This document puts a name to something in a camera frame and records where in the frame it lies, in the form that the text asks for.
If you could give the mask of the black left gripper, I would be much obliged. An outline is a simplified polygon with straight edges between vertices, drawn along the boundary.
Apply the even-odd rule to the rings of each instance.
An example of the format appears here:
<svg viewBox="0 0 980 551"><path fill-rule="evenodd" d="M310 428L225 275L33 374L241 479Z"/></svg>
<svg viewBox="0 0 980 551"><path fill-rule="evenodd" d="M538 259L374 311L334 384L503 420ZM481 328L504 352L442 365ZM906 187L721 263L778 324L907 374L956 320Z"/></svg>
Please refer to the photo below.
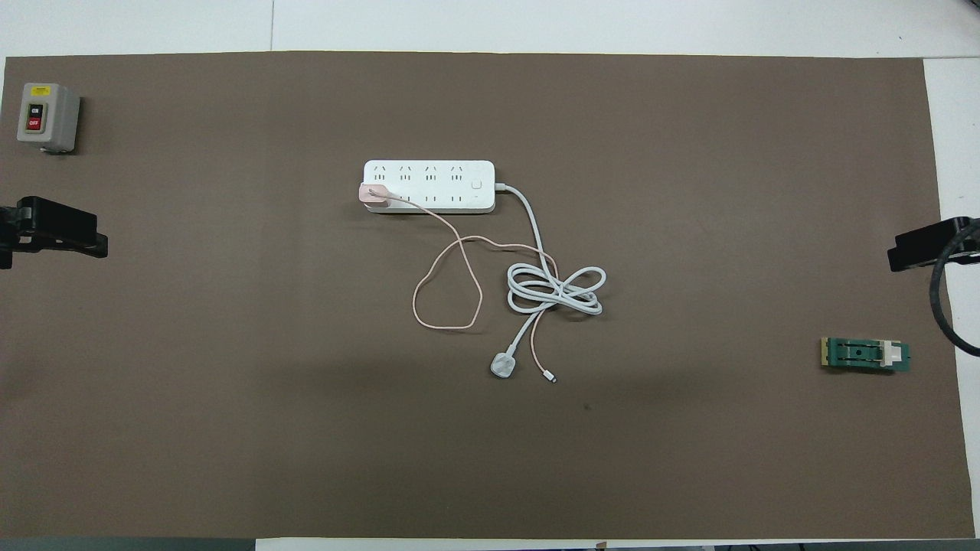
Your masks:
<svg viewBox="0 0 980 551"><path fill-rule="evenodd" d="M108 256L108 237L98 233L98 216L42 197L20 200L20 243L13 210L1 207L1 269L13 266L15 247L24 253L42 250L77 252L94 258Z"/></svg>

